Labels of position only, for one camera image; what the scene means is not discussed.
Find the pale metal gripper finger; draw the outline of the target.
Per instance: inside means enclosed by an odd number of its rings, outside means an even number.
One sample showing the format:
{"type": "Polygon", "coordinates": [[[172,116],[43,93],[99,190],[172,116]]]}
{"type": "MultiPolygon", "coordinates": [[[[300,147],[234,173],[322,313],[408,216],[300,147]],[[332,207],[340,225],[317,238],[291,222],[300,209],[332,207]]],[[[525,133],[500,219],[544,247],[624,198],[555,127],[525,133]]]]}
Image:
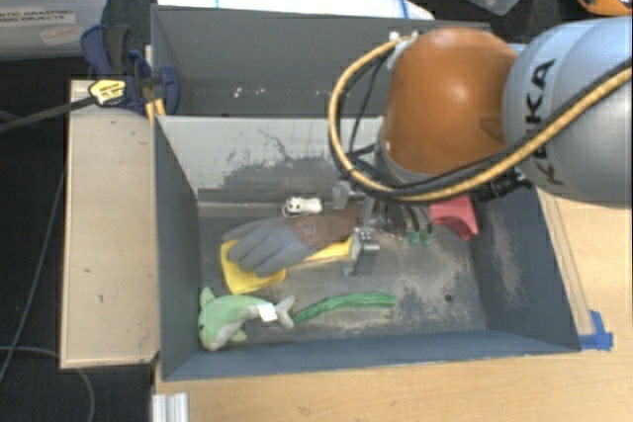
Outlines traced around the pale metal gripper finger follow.
{"type": "Polygon", "coordinates": [[[351,236],[349,238],[347,257],[342,267],[342,271],[345,276],[353,276],[355,274],[360,255],[361,240],[357,236],[351,236]]]}
{"type": "Polygon", "coordinates": [[[361,227],[357,232],[357,237],[359,246],[356,274],[370,275],[380,252],[377,235],[371,228],[361,227]]]}

